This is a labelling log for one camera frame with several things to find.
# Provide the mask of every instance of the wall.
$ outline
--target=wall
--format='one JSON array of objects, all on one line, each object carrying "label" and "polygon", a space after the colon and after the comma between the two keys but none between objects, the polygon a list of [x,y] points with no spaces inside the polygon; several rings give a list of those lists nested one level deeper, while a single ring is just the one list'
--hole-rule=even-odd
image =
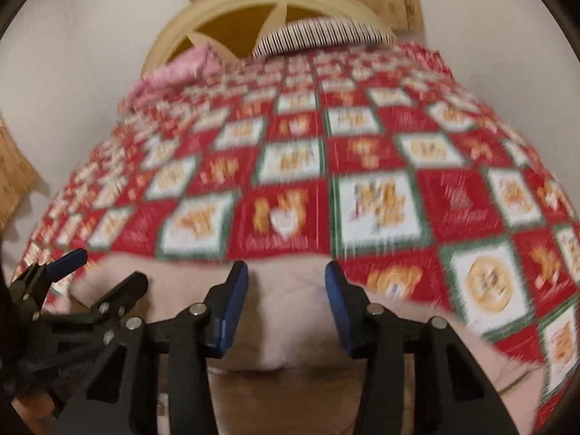
[{"label": "wall", "polygon": [[28,0],[0,40],[0,109],[45,185],[5,232],[9,271],[49,197],[116,121],[162,27],[187,0]]},{"label": "wall", "polygon": [[[106,137],[156,34],[186,0],[28,0],[0,41],[0,109],[46,186],[7,232],[22,252],[48,196]],[[422,0],[427,44],[535,144],[580,204],[580,64],[540,0]]]}]

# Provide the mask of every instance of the metal screw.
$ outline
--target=metal screw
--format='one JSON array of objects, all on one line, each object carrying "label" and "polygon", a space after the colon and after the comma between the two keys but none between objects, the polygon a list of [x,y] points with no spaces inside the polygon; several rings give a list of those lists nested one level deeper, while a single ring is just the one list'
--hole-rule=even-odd
[{"label": "metal screw", "polygon": [[138,317],[132,317],[131,319],[129,319],[127,321],[127,323],[125,323],[125,326],[130,330],[130,331],[134,331],[135,329],[138,329],[139,327],[141,327],[141,324],[143,323],[143,321],[141,321],[140,318]]},{"label": "metal screw", "polygon": [[385,308],[380,304],[370,303],[366,307],[366,312],[368,312],[370,315],[381,315],[383,312],[385,312]]},{"label": "metal screw", "polygon": [[112,339],[115,338],[115,331],[114,330],[109,330],[105,332],[105,335],[103,336],[103,343],[105,345],[109,345],[109,343],[111,343]]},{"label": "metal screw", "polygon": [[443,330],[447,327],[447,321],[443,317],[436,315],[431,319],[431,325],[436,329]]},{"label": "metal screw", "polygon": [[193,315],[202,315],[205,314],[208,310],[208,307],[203,303],[195,303],[189,307],[189,312]]}]

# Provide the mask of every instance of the black and white striped fabric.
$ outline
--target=black and white striped fabric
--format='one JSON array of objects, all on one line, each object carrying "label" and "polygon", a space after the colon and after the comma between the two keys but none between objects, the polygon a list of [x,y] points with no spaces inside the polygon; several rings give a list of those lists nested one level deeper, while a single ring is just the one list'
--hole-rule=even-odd
[{"label": "black and white striped fabric", "polygon": [[261,37],[252,56],[265,58],[304,49],[358,44],[392,45],[393,40],[391,34],[347,18],[309,18],[293,21]]}]

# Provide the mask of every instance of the red patterned fabric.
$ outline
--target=red patterned fabric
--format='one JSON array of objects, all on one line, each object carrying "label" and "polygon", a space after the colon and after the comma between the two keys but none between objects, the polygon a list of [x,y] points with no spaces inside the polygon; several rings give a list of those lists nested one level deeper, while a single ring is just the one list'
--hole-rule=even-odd
[{"label": "red patterned fabric", "polygon": [[578,360],[579,232],[536,151],[438,54],[353,47],[242,62],[128,118],[71,175],[18,271],[76,247],[91,264],[321,253],[545,363],[540,426]]}]

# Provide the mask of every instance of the bedspread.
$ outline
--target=bedspread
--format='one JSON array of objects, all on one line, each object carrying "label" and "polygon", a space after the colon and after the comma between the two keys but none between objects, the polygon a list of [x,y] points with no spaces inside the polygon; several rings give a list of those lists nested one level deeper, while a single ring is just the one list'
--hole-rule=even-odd
[{"label": "bedspread", "polygon": [[523,137],[418,46],[242,61],[121,122],[76,169],[19,271],[87,248],[158,260],[335,258],[547,367],[578,361],[580,224]]}]

